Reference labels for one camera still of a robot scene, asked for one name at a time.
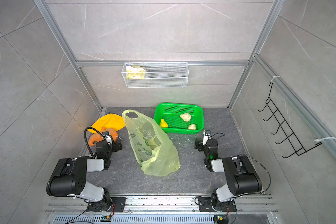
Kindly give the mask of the pale pear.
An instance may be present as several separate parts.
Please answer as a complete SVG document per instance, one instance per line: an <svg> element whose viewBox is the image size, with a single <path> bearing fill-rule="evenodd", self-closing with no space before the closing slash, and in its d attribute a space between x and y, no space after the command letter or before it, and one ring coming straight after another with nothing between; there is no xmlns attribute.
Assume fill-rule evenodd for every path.
<svg viewBox="0 0 336 224"><path fill-rule="evenodd" d="M191 115L189 113L184 113L180 115L180 118L185 122L189 122L191 120Z"/></svg>
<svg viewBox="0 0 336 224"><path fill-rule="evenodd" d="M197 126L195 124L191 124L188 126L188 130L197 130Z"/></svg>

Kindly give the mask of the yellow-green plastic bag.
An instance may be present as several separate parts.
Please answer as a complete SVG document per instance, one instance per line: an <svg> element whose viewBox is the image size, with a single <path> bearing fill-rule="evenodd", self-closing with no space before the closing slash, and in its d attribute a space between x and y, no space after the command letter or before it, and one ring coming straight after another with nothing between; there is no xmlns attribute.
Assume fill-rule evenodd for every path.
<svg viewBox="0 0 336 224"><path fill-rule="evenodd" d="M177 148L154 119L135 110L125 110L122 118L134 156L145 175L168 176L180 169Z"/></svg>

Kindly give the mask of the yellow pear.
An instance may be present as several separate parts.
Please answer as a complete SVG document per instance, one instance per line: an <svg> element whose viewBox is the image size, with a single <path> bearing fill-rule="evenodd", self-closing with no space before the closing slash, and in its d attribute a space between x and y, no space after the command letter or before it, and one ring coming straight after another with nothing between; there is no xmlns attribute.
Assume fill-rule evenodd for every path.
<svg viewBox="0 0 336 224"><path fill-rule="evenodd" d="M160 127L162 127L162 128L168 128L169 125L168 125L168 123L164 119L161 119Z"/></svg>

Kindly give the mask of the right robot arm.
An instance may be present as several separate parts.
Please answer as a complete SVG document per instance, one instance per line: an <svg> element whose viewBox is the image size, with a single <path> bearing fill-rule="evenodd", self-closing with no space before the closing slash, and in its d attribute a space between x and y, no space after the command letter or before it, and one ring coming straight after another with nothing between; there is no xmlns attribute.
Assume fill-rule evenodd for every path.
<svg viewBox="0 0 336 224"><path fill-rule="evenodd" d="M262 182L247 155L220 158L216 139L195 139L194 148L203 152L205 167L214 173L224 173L226 184L211 194L210 204L220 211L233 199L262 192Z"/></svg>

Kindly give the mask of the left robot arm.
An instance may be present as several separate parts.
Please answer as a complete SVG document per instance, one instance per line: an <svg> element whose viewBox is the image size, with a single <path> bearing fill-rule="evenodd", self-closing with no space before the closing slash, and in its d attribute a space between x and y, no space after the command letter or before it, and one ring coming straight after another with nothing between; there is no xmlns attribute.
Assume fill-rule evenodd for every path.
<svg viewBox="0 0 336 224"><path fill-rule="evenodd" d="M86 180L87 173L108 170L114 152L122 149L121 139L109 144L95 145L96 158L81 156L60 159L47 183L46 192L53 197L77 197L88 203L87 211L106 212L114 209L114 202L106 188Z"/></svg>

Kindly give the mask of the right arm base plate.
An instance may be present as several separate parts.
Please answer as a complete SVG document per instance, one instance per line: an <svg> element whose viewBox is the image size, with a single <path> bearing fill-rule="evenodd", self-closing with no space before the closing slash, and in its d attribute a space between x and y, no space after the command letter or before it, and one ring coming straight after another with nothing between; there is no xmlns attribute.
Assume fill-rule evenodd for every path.
<svg viewBox="0 0 336 224"><path fill-rule="evenodd" d="M197 196L194 202L200 212L236 212L235 201L220 202L214 197Z"/></svg>

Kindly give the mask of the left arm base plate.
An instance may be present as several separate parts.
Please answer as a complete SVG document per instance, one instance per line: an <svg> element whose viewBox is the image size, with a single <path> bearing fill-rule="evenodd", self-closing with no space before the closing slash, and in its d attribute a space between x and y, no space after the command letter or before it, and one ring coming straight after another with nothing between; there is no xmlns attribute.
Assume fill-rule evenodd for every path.
<svg viewBox="0 0 336 224"><path fill-rule="evenodd" d="M100 202L89 202L87 205L88 212L123 212L126 204L126 197L112 197L109 200L105 198Z"/></svg>

